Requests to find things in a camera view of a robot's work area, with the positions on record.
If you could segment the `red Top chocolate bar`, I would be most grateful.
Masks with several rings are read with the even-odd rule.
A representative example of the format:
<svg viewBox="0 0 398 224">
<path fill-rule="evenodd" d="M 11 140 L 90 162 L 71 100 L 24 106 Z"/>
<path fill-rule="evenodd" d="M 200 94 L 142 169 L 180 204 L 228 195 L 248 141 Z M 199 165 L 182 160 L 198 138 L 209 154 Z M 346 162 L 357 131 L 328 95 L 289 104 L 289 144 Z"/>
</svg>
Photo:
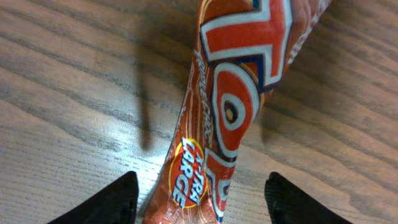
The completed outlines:
<svg viewBox="0 0 398 224">
<path fill-rule="evenodd" d="M 239 145 L 330 0 L 205 0 L 144 223 L 221 223 Z"/>
</svg>

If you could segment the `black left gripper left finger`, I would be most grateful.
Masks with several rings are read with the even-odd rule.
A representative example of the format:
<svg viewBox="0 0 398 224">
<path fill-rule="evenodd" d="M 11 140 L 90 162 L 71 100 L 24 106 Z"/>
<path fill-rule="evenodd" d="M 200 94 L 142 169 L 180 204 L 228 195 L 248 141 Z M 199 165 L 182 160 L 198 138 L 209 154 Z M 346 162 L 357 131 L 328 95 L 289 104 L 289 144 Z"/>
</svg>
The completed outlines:
<svg viewBox="0 0 398 224">
<path fill-rule="evenodd" d="M 132 224 L 138 196 L 137 174 L 129 171 L 49 224 Z"/>
</svg>

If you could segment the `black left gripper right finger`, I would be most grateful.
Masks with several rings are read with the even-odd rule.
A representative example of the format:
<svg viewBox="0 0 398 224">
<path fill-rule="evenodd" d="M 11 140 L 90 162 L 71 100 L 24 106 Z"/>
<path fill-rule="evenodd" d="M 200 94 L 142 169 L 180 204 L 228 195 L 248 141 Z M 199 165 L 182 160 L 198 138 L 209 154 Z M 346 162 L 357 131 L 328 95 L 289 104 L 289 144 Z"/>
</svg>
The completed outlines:
<svg viewBox="0 0 398 224">
<path fill-rule="evenodd" d="M 264 195 L 272 224 L 351 224 L 278 172 L 270 173 Z"/>
</svg>

